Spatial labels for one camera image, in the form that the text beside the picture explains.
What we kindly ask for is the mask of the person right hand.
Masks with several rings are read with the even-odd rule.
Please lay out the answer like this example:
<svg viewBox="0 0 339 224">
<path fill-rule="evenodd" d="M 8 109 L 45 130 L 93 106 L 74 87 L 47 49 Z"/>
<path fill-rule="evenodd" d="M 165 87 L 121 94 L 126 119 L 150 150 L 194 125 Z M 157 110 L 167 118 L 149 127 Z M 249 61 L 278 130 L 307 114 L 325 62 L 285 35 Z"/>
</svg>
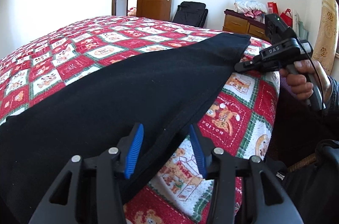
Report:
<svg viewBox="0 0 339 224">
<path fill-rule="evenodd" d="M 280 75 L 286 79 L 287 84 L 291 87 L 291 91 L 296 95 L 296 98 L 303 101 L 312 95 L 314 85 L 311 82 L 307 82 L 303 74 L 315 74 L 315 71 L 317 71 L 320 78 L 317 79 L 317 84 L 322 85 L 324 102 L 327 102 L 332 93 L 332 86 L 322 65 L 317 60 L 313 60 L 313 64 L 311 64 L 310 60 L 302 60 L 294 62 L 294 66 L 301 74 L 291 74 L 286 69 L 280 69 L 279 72 Z"/>
</svg>

